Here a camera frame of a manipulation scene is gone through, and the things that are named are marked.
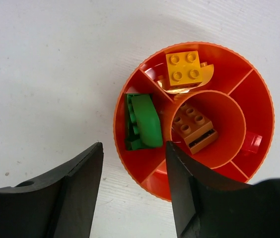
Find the yellow curved lego brick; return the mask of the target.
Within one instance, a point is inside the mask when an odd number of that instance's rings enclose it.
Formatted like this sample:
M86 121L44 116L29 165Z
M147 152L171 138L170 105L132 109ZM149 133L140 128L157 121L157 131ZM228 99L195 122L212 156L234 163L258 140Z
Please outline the yellow curved lego brick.
M198 86L167 89L166 88L167 80L162 75L158 76L158 80L156 81L156 83L164 92L166 92L168 94L176 95L176 94L188 93L190 90L205 86L206 84L209 83L209 81L213 77L213 74L214 74L214 65L213 64L208 65L207 62L203 62L200 64L200 66L201 66L203 81Z

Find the green lego brick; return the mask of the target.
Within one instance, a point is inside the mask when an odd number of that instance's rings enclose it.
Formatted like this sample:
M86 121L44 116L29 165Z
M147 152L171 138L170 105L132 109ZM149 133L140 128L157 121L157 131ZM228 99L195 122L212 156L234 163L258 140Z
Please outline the green lego brick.
M125 94L125 145L128 151L150 148L149 146L145 145L140 138L136 116L131 102L132 97L139 95L140 93Z

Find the orange divided round container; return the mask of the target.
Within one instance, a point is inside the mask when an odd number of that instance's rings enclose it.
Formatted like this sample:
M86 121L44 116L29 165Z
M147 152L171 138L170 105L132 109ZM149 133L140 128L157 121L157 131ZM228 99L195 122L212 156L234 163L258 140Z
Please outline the orange divided round container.
M214 74L205 86L184 94L168 94L156 83L164 76L169 86L166 55L198 51L200 64L214 65ZM163 145L128 151L125 145L125 94L149 94L160 119ZM173 130L180 106L187 102L209 118L218 132L215 142L192 154ZM273 102L262 76L244 57L220 45L187 42L164 48L142 62L131 74L118 97L113 120L114 141L125 169L143 189L170 201L165 161L166 143L174 142L191 158L228 178L247 182L259 169L270 148L274 133ZM243 155L247 131L261 135L257 154Z

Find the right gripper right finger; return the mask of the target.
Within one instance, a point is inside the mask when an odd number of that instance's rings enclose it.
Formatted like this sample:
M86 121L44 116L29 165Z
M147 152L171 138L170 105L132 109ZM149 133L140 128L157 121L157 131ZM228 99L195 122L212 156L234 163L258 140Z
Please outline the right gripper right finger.
M166 143L180 238L280 238L280 178L250 185L227 178Z

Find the long red lego brick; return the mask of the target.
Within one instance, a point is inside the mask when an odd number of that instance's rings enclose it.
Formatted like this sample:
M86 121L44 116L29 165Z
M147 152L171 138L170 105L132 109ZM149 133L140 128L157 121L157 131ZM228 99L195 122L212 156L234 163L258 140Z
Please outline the long red lego brick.
M244 139L244 143L241 147L241 153L243 155L257 154L262 141L262 136L254 132L247 131Z

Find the brown lego brick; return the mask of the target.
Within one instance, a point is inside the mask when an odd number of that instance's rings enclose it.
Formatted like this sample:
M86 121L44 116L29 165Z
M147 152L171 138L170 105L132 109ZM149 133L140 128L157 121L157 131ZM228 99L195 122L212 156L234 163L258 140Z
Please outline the brown lego brick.
M187 102L176 112L172 128L192 154L198 153L218 138L212 121Z

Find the yellow square lego brick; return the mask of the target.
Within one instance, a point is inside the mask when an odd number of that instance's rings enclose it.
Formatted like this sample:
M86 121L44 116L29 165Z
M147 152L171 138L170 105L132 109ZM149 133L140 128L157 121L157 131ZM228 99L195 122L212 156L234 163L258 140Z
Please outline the yellow square lego brick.
M194 87L202 83L198 51L166 55L170 88Z

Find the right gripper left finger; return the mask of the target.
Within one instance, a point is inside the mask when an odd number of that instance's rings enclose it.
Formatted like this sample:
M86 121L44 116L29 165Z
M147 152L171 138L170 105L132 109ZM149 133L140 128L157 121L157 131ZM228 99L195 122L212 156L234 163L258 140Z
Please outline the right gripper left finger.
M89 237L103 158L97 142L46 173L0 188L0 238Z

